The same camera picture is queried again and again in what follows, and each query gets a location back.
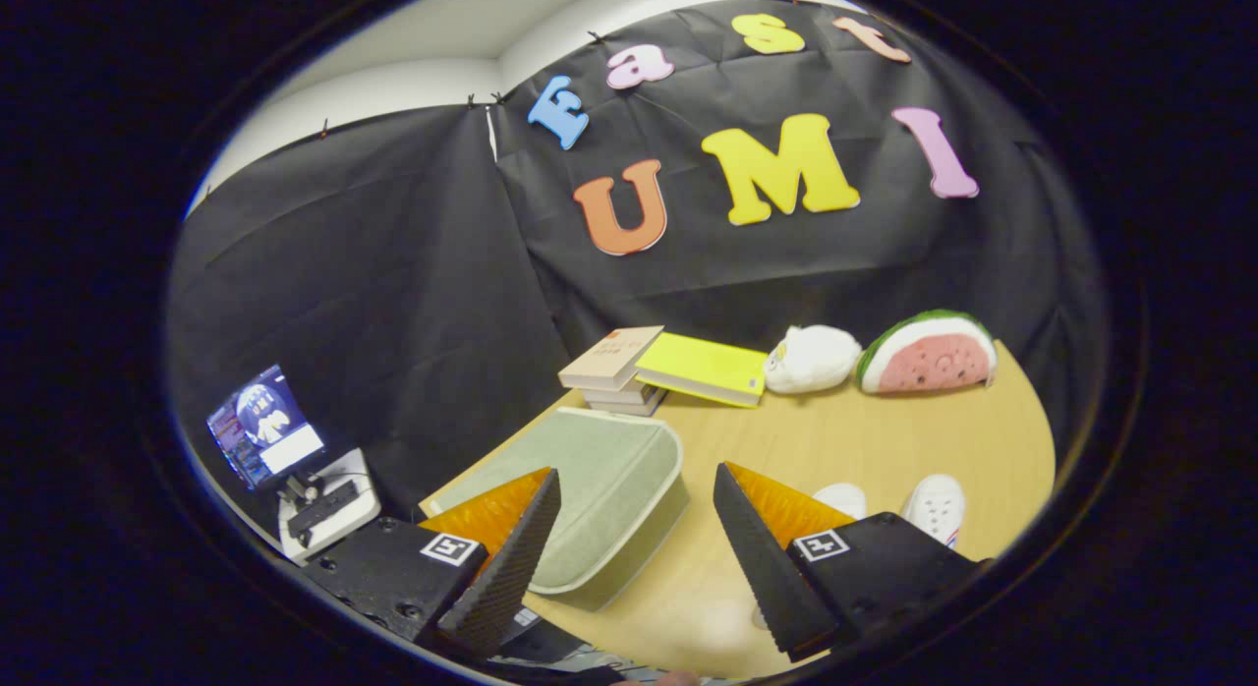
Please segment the blue letter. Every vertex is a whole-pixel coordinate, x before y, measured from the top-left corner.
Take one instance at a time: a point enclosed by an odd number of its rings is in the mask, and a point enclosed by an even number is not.
[[[528,111],[530,123],[541,123],[559,136],[559,145],[565,151],[572,147],[576,138],[590,125],[589,113],[569,113],[581,108],[581,98],[572,92],[561,92],[562,87],[571,84],[572,79],[556,76],[546,84],[542,96]]]

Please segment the foam letter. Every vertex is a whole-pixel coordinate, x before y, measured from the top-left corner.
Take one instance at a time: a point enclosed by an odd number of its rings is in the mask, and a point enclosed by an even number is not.
[[[965,174],[960,159],[940,128],[940,116],[925,108],[897,108],[891,116],[908,126],[931,165],[931,191],[938,198],[974,198],[979,184]]]
[[[840,18],[834,21],[834,26],[840,30],[847,30],[848,33],[853,33],[853,35],[855,35],[858,40],[863,42],[866,47],[868,47],[871,50],[881,54],[882,57],[892,62],[903,62],[903,63],[912,62],[912,58],[908,57],[908,53],[906,53],[905,50],[898,50],[894,47],[891,47],[887,43],[882,42],[882,33],[879,33],[873,28],[869,28],[868,25],[859,24],[850,18]]]
[[[804,38],[772,15],[737,15],[731,24],[743,37],[747,47],[760,54],[798,53],[804,49]]]
[[[528,122],[541,123],[559,136],[559,145],[565,151],[572,147],[576,138],[590,125],[589,113],[569,113],[581,108],[581,98],[572,92],[561,92],[572,79],[559,74],[554,77],[533,108],[528,110]]]
[[[785,214],[795,211],[799,179],[804,176],[808,211],[852,209],[860,193],[848,185],[834,157],[828,132],[830,122],[818,113],[800,113],[782,121],[781,143],[775,155],[742,128],[727,128],[703,138],[703,152],[715,155],[730,184],[730,224],[764,222],[772,213],[756,196],[756,185]]]
[[[599,177],[580,185],[572,199],[585,211],[585,225],[590,228],[590,239],[603,253],[614,257],[643,252],[655,245],[668,228],[668,213],[664,211],[664,198],[659,194],[659,172],[657,159],[644,159],[625,167],[624,179],[638,191],[642,205],[642,224],[637,229],[621,229],[616,213],[611,209],[611,179]]]
[[[664,59],[664,50],[657,45],[637,45],[620,50],[608,60],[611,72],[608,86],[628,89],[643,82],[659,82],[673,73],[673,63]]]

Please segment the letter m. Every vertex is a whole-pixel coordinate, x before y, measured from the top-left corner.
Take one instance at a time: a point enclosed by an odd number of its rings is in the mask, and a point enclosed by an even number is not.
[[[772,208],[760,200],[756,186],[784,214],[795,211],[799,179],[804,176],[808,211],[852,209],[860,193],[848,185],[830,147],[830,122],[819,113],[800,113],[782,121],[781,142],[774,154],[742,128],[727,128],[703,138],[703,152],[715,155],[730,184],[730,224],[764,222]]]

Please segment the white plush toy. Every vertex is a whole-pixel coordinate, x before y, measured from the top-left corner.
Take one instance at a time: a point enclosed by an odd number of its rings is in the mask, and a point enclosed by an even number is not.
[[[860,356],[852,335],[825,325],[790,327],[765,360],[765,386],[779,394],[803,394],[838,386]]]

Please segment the monitor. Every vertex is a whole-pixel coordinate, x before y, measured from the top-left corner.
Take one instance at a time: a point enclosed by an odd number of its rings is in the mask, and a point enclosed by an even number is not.
[[[325,452],[306,422],[279,365],[234,391],[208,419],[228,464],[249,490],[283,482],[302,462]]]

